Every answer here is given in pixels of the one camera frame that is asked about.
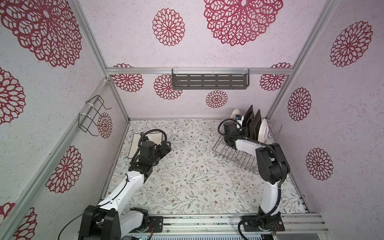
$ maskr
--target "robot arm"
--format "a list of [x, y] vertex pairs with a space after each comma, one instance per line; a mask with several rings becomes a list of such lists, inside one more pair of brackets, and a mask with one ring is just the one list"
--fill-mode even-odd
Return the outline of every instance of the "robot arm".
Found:
[[97, 207], [89, 205], [85, 209], [81, 220], [79, 240], [116, 240], [134, 229], [145, 231], [148, 228], [147, 210], [132, 208], [125, 215], [122, 215], [122, 211], [133, 194], [148, 179], [153, 166], [171, 151], [170, 142], [166, 142], [166, 135], [161, 145], [148, 141], [145, 135], [151, 131], [154, 130], [146, 132], [140, 138], [140, 155], [137, 151], [124, 180], [109, 196], [99, 202]]
[[[277, 208], [281, 197], [281, 185], [290, 172], [290, 166], [279, 144], [268, 145], [250, 140], [247, 129], [237, 129], [236, 122], [235, 119], [226, 119], [220, 123], [218, 131], [224, 136], [224, 141], [228, 146], [256, 157], [259, 174], [265, 181], [263, 200], [258, 215], [245, 218], [238, 224], [239, 233], [246, 239], [240, 230], [240, 225], [244, 222], [248, 222], [248, 226], [253, 229], [261, 228], [263, 230], [270, 230], [275, 227], [275, 224], [281, 222], [280, 212]], [[224, 133], [220, 132], [222, 124]]]

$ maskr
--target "floral floor mat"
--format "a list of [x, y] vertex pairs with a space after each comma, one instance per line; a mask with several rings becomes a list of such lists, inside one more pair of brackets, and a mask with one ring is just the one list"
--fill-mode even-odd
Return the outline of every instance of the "floral floor mat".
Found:
[[[128, 153], [134, 133], [164, 130], [172, 151], [153, 168], [153, 173], [126, 205], [149, 210], [149, 214], [249, 214], [257, 213], [263, 196], [258, 173], [238, 169], [217, 156], [212, 147], [219, 138], [220, 120], [131, 121], [108, 194], [124, 179], [131, 159]], [[282, 187], [280, 211], [304, 213], [295, 187], [288, 178]]]

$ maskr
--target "zip tie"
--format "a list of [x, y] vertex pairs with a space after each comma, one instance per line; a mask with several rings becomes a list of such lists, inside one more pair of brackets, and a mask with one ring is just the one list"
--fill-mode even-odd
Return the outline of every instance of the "zip tie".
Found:
[[80, 113], [81, 115], [87, 115], [89, 118], [91, 118], [90, 115], [86, 114], [86, 113]]

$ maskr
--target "dish rack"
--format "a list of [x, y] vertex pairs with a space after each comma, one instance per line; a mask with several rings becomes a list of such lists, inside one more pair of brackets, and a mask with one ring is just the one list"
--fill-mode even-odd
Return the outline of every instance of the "dish rack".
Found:
[[[268, 137], [265, 143], [272, 144], [274, 142], [277, 142], [282, 125], [280, 123], [273, 122], [268, 119], [267, 119], [267, 123], [268, 123], [269, 132], [268, 132]], [[257, 173], [256, 157], [252, 156], [249, 153], [239, 151], [239, 150], [234, 150], [230, 146], [227, 146], [224, 141], [224, 136], [220, 135], [219, 139], [217, 140], [216, 144], [213, 146], [212, 150], [217, 155], [222, 156], [223, 159], [233, 162], [233, 165], [236, 166], [238, 169], [248, 170], [253, 174]]]

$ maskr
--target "black cable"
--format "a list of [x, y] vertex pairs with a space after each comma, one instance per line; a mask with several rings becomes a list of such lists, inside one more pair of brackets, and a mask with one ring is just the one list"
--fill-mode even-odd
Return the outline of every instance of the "black cable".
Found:
[[127, 185], [127, 183], [129, 182], [129, 179], [128, 179], [128, 174], [125, 174], [127, 176], [127, 179], [125, 180], [125, 184], [124, 184], [124, 187], [120, 190], [120, 192], [114, 197], [112, 198], [112, 200], [115, 200], [115, 198], [118, 197], [118, 195], [124, 190], [125, 186]]
[[235, 135], [229, 135], [229, 134], [224, 134], [222, 132], [220, 132], [220, 127], [221, 125], [226, 122], [226, 121], [234, 121], [236, 123], [238, 123], [236, 120], [232, 119], [232, 118], [228, 118], [228, 119], [225, 119], [223, 120], [218, 128], [217, 128], [217, 131], [219, 132], [220, 135], [224, 136], [224, 137], [233, 137], [233, 138], [237, 138], [237, 139], [242, 139], [242, 140], [247, 140], [247, 141], [251, 141], [251, 142], [255, 142], [257, 144], [260, 144], [266, 148], [268, 148], [273, 156], [275, 157], [275, 161], [278, 163], [279, 165], [279, 169], [281, 171], [281, 180], [280, 182], [278, 183], [277, 185], [277, 188], [278, 188], [278, 195], [277, 195], [277, 201], [275, 203], [275, 206], [273, 207], [272, 210], [270, 210], [268, 213], [264, 214], [264, 215], [261, 215], [261, 216], [258, 216], [258, 217], [253, 217], [253, 218], [247, 218], [247, 219], [244, 219], [244, 220], [241, 220], [238, 224], [237, 224], [237, 230], [239, 231], [240, 235], [245, 239], [245, 240], [248, 240], [244, 234], [241, 232], [241, 229], [240, 229], [240, 226], [245, 223], [245, 222], [248, 222], [248, 221], [254, 221], [254, 220], [258, 220], [258, 219], [261, 219], [261, 218], [264, 218], [264, 217], [267, 217], [269, 215], [271, 215], [274, 211], [276, 211], [277, 207], [279, 206], [280, 204], [280, 200], [281, 200], [281, 186], [283, 185], [285, 179], [286, 179], [286, 173], [284, 171], [284, 168], [283, 168], [283, 165], [281, 163], [281, 160], [279, 158], [279, 156], [277, 155], [277, 152], [273, 149], [273, 147], [271, 147], [269, 144], [265, 144], [265, 143], [262, 143], [262, 142], [259, 142], [259, 141], [256, 141], [256, 140], [253, 140], [253, 139], [249, 139], [247, 137], [244, 137], [244, 136], [235, 136]]
[[[127, 176], [127, 179], [125, 180], [124, 187], [121, 189], [121, 191], [120, 191], [114, 198], [112, 198], [112, 200], [114, 200], [115, 198], [118, 197], [118, 195], [124, 190], [125, 186], [126, 186], [127, 183], [129, 182], [128, 174], [125, 174], [125, 175]], [[60, 231], [60, 233], [59, 233], [59, 235], [58, 235], [58, 237], [57, 237], [57, 240], [60, 240], [60, 235], [61, 235], [61, 233], [64, 231], [64, 229], [65, 229], [71, 222], [75, 221], [76, 218], [81, 217], [81, 216], [83, 216], [84, 214], [86, 214], [86, 213], [88, 213], [88, 212], [90, 212], [90, 211], [93, 211], [93, 210], [95, 210], [95, 209], [98, 209], [98, 208], [100, 208], [100, 207], [102, 207], [102, 206], [104, 206], [104, 205], [106, 205], [106, 204], [108, 204], [108, 203], [110, 203], [110, 202], [111, 202], [111, 201], [109, 201], [109, 202], [107, 202], [107, 203], [104, 203], [103, 205], [97, 206], [97, 207], [95, 207], [94, 209], [91, 209], [91, 210], [89, 210], [89, 211], [87, 211], [87, 212], [84, 212], [84, 213], [78, 215], [77, 217], [75, 217], [74, 219], [72, 219], [72, 220], [71, 220], [69, 223], [67, 223], [67, 225], [65, 225], [65, 226], [63, 227], [63, 229]]]
[[65, 229], [71, 222], [75, 221], [78, 217], [81, 217], [81, 216], [83, 216], [84, 214], [89, 213], [90, 211], [93, 211], [93, 210], [95, 210], [95, 209], [98, 209], [98, 208], [100, 208], [100, 207], [102, 207], [102, 206], [104, 206], [104, 205], [106, 205], [106, 204], [108, 204], [108, 203], [110, 203], [110, 202], [107, 202], [107, 203], [104, 203], [103, 205], [97, 206], [97, 207], [95, 207], [94, 209], [91, 209], [91, 210], [89, 210], [89, 211], [86, 211], [86, 212], [84, 212], [84, 213], [78, 215], [78, 216], [75, 217], [74, 219], [72, 219], [72, 220], [71, 220], [69, 223], [67, 223], [67, 225], [65, 225], [65, 226], [63, 227], [63, 229], [60, 231], [59, 235], [57, 236], [57, 240], [60, 240], [60, 235], [61, 235], [61, 233], [64, 231], [64, 229]]
[[140, 134], [141, 137], [140, 137], [140, 139], [139, 139], [139, 143], [138, 143], [138, 145], [137, 145], [136, 153], [135, 153], [135, 155], [133, 155], [133, 158], [132, 158], [132, 160], [131, 160], [131, 165], [132, 165], [134, 162], [136, 162], [136, 157], [138, 157], [138, 154], [139, 154], [139, 151], [140, 151], [140, 145], [141, 145], [141, 142], [142, 142], [143, 138], [144, 138], [148, 133], [151, 133], [151, 132], [161, 132], [161, 133], [164, 135], [164, 142], [163, 142], [163, 144], [161, 144], [161, 147], [164, 147], [165, 144], [167, 144], [167, 135], [166, 135], [166, 133], [165, 133], [163, 130], [161, 130], [161, 129], [152, 129], [152, 130], [146, 131], [144, 134]]

